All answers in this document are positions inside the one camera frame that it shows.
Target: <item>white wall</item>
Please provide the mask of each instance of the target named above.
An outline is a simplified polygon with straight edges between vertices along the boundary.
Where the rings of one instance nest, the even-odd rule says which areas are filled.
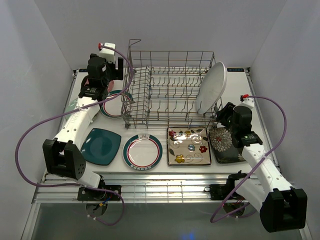
[[[35,187],[20,177],[14,159],[19,137],[33,124],[63,112],[72,71],[33,0],[0,0],[0,239],[21,238]],[[45,170],[42,143],[59,121],[27,136],[20,151],[33,181]]]
[[[286,0],[35,0],[72,69],[98,42],[142,49],[215,51],[227,66],[252,65]]]
[[[307,223],[320,239],[320,1],[288,0],[252,68],[257,95],[285,110],[287,135],[276,151],[284,175],[308,195]],[[270,103],[259,101],[276,143],[283,119]]]

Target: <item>dish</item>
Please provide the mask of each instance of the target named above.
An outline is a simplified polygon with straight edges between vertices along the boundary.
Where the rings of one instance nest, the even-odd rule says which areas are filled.
[[[77,105],[77,101],[78,101],[78,98],[72,100],[69,105],[65,108],[64,112],[70,112],[72,110],[74,110],[76,108],[76,105]],[[68,115],[65,115],[64,118],[65,120],[68,121],[68,119],[70,118],[71,114],[68,114]]]
[[[120,92],[121,90],[114,90],[109,92],[107,99],[112,98],[113,96],[117,95]],[[133,101],[133,98],[130,95],[130,93],[125,92],[124,95],[127,98],[127,100]],[[122,117],[121,116],[121,108],[122,108],[121,98],[122,98],[121,96],[118,96],[116,99],[105,102],[100,108],[100,111],[102,112],[102,114],[111,119],[121,118]]]
[[[205,127],[168,127],[168,165],[210,165],[211,155],[208,145]]]
[[[154,168],[161,160],[162,146],[160,141],[150,134],[138,134],[131,137],[123,147],[125,163],[138,171]]]
[[[196,97],[196,109],[199,114],[206,113],[220,99],[226,89],[227,70],[222,62],[218,62],[203,78],[199,94]]]
[[[93,128],[81,147],[81,154],[92,164],[107,166],[115,158],[121,136],[108,130]]]
[[[225,127],[211,128],[209,130],[209,138],[215,159],[219,164],[246,161],[233,146],[231,133]]]

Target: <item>wire rack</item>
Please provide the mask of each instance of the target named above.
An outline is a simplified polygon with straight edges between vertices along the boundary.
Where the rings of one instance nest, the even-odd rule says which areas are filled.
[[[196,109],[201,82],[216,63],[214,52],[135,50],[133,45],[140,41],[131,39],[128,45],[134,76],[121,98],[125,127],[216,125],[221,98],[204,114]],[[124,86],[129,79],[126,66]]]

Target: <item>round plate with red stripes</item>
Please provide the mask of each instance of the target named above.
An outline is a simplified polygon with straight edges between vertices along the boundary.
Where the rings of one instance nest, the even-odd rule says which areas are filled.
[[[131,137],[123,147],[125,163],[137,171],[154,168],[161,160],[162,146],[153,135],[143,133]]]

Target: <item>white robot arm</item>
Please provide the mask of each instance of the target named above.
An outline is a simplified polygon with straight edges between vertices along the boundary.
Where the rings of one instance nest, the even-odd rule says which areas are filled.
[[[244,98],[243,102],[238,106],[244,106],[250,110],[254,108],[255,101],[252,98]],[[242,150],[242,157],[253,168],[266,154],[265,147],[259,143],[244,146]],[[262,207],[262,203],[266,199],[268,193],[273,192],[273,189],[279,191],[289,191],[293,186],[282,176],[270,157],[266,157],[263,163],[255,171],[263,191],[260,187],[255,185],[251,179],[246,180],[236,191],[239,195],[247,199],[251,205],[258,211]],[[235,181],[235,185],[239,184],[240,180]]]
[[[116,48],[113,43],[104,45]],[[115,52],[100,47],[98,55],[94,53],[90,55],[87,71],[88,76],[82,81],[75,107],[80,111],[69,117],[53,140],[45,140],[42,149],[49,173],[70,178],[84,186],[98,188],[104,182],[100,175],[86,167],[86,160],[79,149],[81,148],[80,140],[94,116],[99,112],[100,106],[82,107],[106,99],[109,82],[123,79],[123,58],[118,58],[118,69],[116,69]]]
[[[232,144],[242,157],[254,168],[263,157],[265,160],[255,170],[262,188],[248,178],[235,191],[244,197],[260,214],[261,222],[268,232],[300,229],[306,224],[307,195],[303,189],[295,189],[279,172],[266,151],[259,136],[251,130],[253,98],[241,96],[237,106],[231,102],[217,113],[217,121],[231,132]],[[224,198],[246,176],[236,173],[229,176],[219,192]]]

